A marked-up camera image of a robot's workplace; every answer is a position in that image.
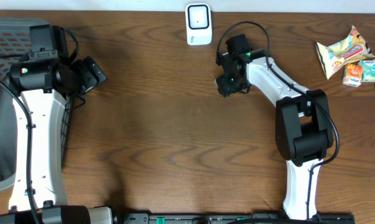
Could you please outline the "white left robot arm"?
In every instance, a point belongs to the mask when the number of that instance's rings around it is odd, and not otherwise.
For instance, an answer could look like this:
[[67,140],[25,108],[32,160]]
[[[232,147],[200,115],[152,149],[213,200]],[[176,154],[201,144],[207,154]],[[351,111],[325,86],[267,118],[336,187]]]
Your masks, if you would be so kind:
[[69,205],[62,179],[62,126],[69,101],[106,80],[92,57],[68,52],[70,31],[50,24],[29,29],[32,50],[7,74],[4,89],[17,117],[16,179],[0,223],[117,223],[108,206]]

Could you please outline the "orange Kleenex tissue pack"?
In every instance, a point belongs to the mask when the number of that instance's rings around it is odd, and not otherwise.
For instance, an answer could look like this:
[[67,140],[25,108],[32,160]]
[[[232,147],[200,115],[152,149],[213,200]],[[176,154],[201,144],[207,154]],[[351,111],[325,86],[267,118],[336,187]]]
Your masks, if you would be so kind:
[[345,65],[342,84],[352,87],[359,87],[363,76],[362,66],[349,63]]

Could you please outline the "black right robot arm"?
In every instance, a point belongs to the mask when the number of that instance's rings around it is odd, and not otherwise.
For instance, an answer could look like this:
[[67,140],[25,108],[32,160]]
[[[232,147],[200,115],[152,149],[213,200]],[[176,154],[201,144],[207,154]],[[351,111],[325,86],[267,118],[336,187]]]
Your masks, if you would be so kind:
[[293,81],[267,51],[253,50],[243,34],[228,39],[226,48],[216,59],[224,71],[215,80],[218,92],[228,97],[255,86],[275,106],[275,141],[287,164],[283,209],[290,219],[311,219],[317,214],[311,200],[320,165],[333,145],[326,94]]

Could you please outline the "green Kleenex tissue pack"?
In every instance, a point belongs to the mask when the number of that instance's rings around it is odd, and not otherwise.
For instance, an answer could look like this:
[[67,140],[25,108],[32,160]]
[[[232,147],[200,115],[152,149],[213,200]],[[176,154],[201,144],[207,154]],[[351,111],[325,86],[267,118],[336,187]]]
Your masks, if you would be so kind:
[[358,65],[363,68],[362,82],[375,82],[375,60],[361,60]]

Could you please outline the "yellow wet wipes pack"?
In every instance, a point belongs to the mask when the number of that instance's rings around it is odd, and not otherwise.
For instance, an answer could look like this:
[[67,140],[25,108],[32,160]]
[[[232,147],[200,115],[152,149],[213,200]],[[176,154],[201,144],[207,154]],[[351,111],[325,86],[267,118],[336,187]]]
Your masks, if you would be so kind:
[[346,64],[375,57],[355,26],[351,27],[345,39],[329,46],[317,42],[315,46],[327,80]]

